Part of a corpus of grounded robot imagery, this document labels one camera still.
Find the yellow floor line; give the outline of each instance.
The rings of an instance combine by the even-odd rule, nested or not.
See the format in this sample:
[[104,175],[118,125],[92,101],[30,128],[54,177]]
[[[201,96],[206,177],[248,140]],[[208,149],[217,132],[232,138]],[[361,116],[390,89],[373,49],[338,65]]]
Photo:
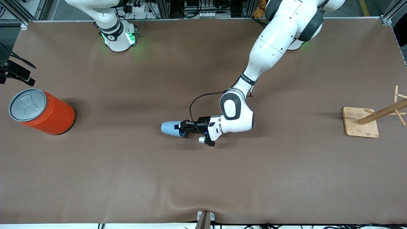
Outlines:
[[363,15],[365,17],[369,17],[369,11],[368,8],[366,7],[365,0],[359,0],[360,6],[362,7]]

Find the wooden base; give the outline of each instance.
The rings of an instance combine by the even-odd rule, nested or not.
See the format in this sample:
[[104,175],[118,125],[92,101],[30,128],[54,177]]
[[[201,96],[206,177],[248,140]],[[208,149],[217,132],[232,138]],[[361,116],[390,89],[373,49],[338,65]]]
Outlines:
[[365,108],[344,107],[342,113],[344,115],[345,134],[348,136],[378,138],[379,130],[377,129],[376,121],[369,122],[365,125],[359,125],[357,121],[364,118],[370,113],[364,111]]

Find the green led light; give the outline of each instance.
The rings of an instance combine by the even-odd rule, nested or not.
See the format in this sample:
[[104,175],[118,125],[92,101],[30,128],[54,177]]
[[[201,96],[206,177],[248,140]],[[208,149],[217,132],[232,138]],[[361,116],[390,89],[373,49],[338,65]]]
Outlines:
[[307,43],[307,42],[304,42],[304,43],[301,45],[301,48],[307,49],[307,48],[308,48],[308,43]]
[[126,33],[126,37],[129,40],[130,44],[134,44],[134,35]]
[[105,40],[105,44],[107,45],[107,40],[106,40],[106,37],[105,37],[105,35],[103,33],[102,33],[102,37]]

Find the wooden mug tree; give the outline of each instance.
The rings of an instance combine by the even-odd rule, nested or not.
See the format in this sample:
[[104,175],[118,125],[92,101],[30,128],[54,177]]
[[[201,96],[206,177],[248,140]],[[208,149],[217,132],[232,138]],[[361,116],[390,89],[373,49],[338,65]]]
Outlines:
[[403,126],[407,126],[399,110],[407,108],[407,96],[398,93],[398,86],[394,90],[394,103],[385,107],[378,112],[372,109],[344,107],[342,113],[344,115],[345,133],[348,136],[378,138],[379,131],[377,129],[376,120],[387,115],[397,115]]

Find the metal bracket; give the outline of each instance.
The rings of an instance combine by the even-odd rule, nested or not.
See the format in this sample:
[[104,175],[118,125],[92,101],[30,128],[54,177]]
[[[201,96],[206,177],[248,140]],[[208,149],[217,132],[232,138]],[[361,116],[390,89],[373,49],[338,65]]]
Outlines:
[[[215,221],[215,214],[213,214],[212,212],[209,212],[209,214],[210,214],[210,220],[211,220],[211,221]],[[197,220],[199,220],[199,218],[201,217],[201,215],[202,215],[202,212],[199,211],[199,212],[198,212],[198,216],[197,216]]]
[[211,220],[215,220],[215,215],[209,211],[198,212],[198,223],[195,229],[210,229]]
[[386,19],[384,19],[383,15],[380,15],[380,21],[382,22],[382,25],[384,26],[389,26],[392,25],[392,20],[388,20],[386,21]]
[[20,28],[21,28],[21,30],[27,30],[27,25],[24,23],[21,23]]

